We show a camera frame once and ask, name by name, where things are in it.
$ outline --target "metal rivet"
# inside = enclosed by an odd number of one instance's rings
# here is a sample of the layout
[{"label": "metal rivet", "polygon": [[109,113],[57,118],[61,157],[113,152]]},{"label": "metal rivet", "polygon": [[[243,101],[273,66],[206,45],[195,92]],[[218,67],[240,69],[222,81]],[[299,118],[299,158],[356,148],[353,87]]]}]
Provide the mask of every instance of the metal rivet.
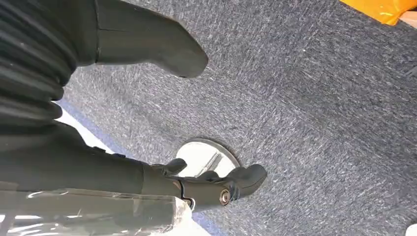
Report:
[{"label": "metal rivet", "polygon": [[220,203],[225,206],[230,202],[230,191],[228,189],[224,189],[220,193]]}]

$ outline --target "orange object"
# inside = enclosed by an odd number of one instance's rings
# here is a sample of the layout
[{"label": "orange object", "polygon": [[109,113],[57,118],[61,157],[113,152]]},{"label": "orange object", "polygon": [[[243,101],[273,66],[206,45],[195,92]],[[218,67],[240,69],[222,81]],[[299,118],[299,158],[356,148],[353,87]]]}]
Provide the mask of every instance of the orange object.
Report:
[{"label": "orange object", "polygon": [[410,26],[417,28],[417,11],[406,11],[400,17],[400,20],[409,24]]},{"label": "orange object", "polygon": [[394,26],[400,16],[417,6],[417,0],[341,0],[375,20]]}]

